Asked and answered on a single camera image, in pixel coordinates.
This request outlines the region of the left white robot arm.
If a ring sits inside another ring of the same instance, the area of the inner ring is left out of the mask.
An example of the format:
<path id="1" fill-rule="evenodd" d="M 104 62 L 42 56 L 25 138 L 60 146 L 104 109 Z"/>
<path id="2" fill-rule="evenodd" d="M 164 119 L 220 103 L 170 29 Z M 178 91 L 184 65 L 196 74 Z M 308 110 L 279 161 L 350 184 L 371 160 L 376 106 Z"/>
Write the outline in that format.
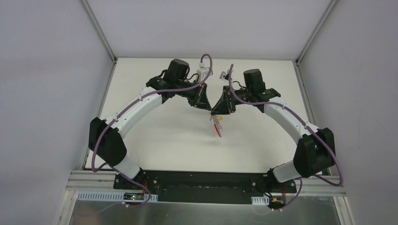
<path id="1" fill-rule="evenodd" d="M 189 63 L 173 59 L 168 68 L 148 80 L 141 92 L 124 108 L 105 119 L 94 118 L 90 122 L 88 143 L 92 151 L 91 170 L 97 172 L 108 165 L 126 176 L 127 186 L 139 189 L 143 184 L 143 177 L 139 174 L 142 169 L 128 155 L 123 139 L 150 111 L 175 95 L 187 99 L 194 108 L 211 110 L 206 95 L 206 80 L 212 75 L 213 66 L 205 67 L 201 60 L 199 67 L 206 73 L 205 77 L 198 74 L 197 79 L 190 82 L 187 77 Z"/>

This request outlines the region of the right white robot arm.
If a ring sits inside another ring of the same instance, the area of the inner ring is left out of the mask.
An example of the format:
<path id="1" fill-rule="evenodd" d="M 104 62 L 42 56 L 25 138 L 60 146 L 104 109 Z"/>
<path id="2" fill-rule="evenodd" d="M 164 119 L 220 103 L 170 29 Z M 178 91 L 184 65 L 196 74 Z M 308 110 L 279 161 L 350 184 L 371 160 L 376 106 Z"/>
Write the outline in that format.
<path id="1" fill-rule="evenodd" d="M 229 115 L 238 105 L 252 105 L 276 121 L 296 143 L 293 159 L 267 172 L 266 185 L 270 191 L 278 192 L 286 181 L 308 178 L 336 164 L 334 134 L 329 128 L 320 129 L 298 116 L 278 91 L 266 88 L 259 69 L 245 71 L 245 85 L 238 90 L 232 87 L 231 74 L 229 70 L 221 73 L 220 79 L 228 85 L 223 87 L 211 114 Z"/>

